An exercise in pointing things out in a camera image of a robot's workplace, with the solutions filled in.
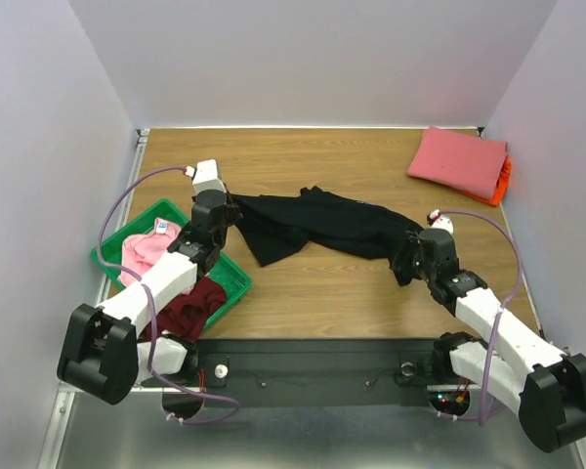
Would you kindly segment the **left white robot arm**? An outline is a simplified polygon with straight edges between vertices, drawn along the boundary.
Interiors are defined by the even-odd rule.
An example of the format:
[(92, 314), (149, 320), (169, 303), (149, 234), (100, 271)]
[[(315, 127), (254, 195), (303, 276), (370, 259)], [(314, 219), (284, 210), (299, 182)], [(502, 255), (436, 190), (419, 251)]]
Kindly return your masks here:
[(157, 314), (216, 265), (228, 227), (239, 217), (228, 192), (198, 193), (189, 222), (153, 267), (114, 297), (73, 311), (59, 357), (59, 379), (116, 405), (135, 385), (153, 377)]

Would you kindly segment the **black t shirt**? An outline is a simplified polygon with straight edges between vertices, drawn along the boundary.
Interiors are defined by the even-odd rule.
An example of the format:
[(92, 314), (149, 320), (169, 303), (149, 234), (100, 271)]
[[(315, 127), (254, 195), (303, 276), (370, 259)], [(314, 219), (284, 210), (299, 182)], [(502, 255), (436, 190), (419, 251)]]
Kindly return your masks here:
[(410, 241), (422, 227), (404, 215), (319, 187), (302, 188), (297, 196), (232, 198), (242, 214), (236, 227), (262, 267), (313, 242), (367, 260), (386, 259), (400, 286), (417, 278)]

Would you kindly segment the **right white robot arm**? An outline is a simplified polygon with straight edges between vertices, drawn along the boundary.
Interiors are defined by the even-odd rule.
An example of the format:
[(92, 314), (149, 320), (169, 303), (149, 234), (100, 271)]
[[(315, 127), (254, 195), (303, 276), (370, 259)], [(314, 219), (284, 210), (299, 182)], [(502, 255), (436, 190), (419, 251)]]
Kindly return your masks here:
[(488, 285), (459, 264), (450, 232), (410, 234), (392, 261), (398, 283), (423, 280), (432, 298), (477, 332), (438, 339), (430, 370), (456, 376), (512, 411), (540, 450), (552, 452), (586, 437), (586, 357), (571, 355), (528, 328)]

